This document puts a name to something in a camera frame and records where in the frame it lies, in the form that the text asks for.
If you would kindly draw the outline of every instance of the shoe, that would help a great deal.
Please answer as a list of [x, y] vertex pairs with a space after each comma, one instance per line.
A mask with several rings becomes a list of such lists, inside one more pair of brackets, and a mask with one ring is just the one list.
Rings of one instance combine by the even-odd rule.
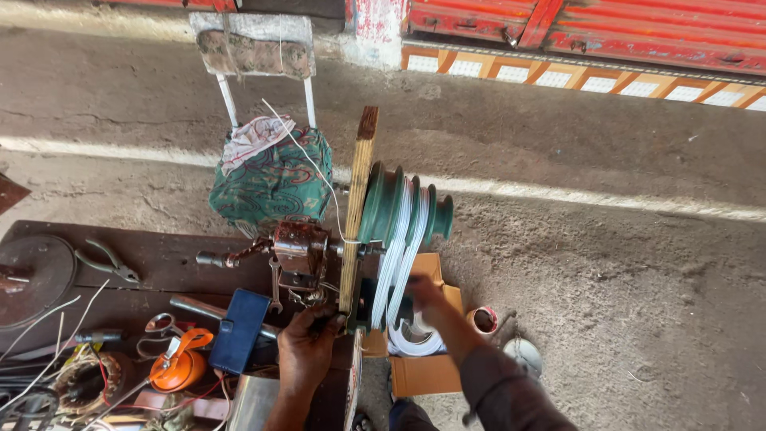
[[351, 429], [353, 431], [375, 431], [372, 428], [372, 421], [364, 413], [356, 413], [354, 420], [351, 422]]

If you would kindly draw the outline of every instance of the green patterned cloth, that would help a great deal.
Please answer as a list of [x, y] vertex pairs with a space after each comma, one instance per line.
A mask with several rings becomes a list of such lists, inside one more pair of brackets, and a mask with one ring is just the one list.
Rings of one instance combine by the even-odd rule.
[[[293, 129], [332, 183], [332, 149], [317, 129]], [[228, 177], [215, 168], [210, 207], [251, 238], [268, 236], [280, 220], [322, 220], [331, 190], [290, 137], [252, 156]]]

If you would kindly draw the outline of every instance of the metal disc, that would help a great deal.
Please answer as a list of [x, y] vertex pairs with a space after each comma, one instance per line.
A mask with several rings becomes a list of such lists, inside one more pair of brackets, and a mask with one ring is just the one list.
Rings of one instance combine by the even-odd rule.
[[19, 291], [0, 289], [0, 329], [29, 322], [46, 312], [72, 285], [77, 260], [72, 247], [55, 236], [34, 235], [0, 246], [0, 265], [29, 270]]

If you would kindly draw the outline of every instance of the person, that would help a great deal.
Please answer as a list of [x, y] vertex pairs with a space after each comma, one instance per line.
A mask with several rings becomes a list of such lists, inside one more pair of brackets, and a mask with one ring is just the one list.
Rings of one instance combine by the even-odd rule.
[[[416, 311], [436, 328], [460, 371], [463, 394], [471, 412], [487, 430], [569, 431], [575, 426], [556, 410], [540, 386], [502, 351], [490, 346], [453, 308], [430, 279], [410, 277], [408, 294]], [[318, 336], [309, 328], [316, 319], [330, 319]], [[345, 322], [330, 306], [307, 308], [277, 338], [280, 392], [265, 429], [302, 429], [314, 391], [327, 374], [332, 341]], [[389, 413], [391, 431], [434, 431], [425, 411], [399, 399]]]

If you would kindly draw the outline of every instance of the white cloth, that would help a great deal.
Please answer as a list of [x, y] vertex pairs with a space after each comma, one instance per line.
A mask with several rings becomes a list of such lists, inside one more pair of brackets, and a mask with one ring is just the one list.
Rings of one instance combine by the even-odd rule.
[[295, 121], [287, 115], [283, 119], [287, 130], [276, 117], [255, 117], [250, 123], [235, 129], [231, 140], [224, 145], [224, 155], [221, 157], [224, 176], [229, 176], [231, 171], [242, 166], [247, 159], [284, 139], [295, 127]]

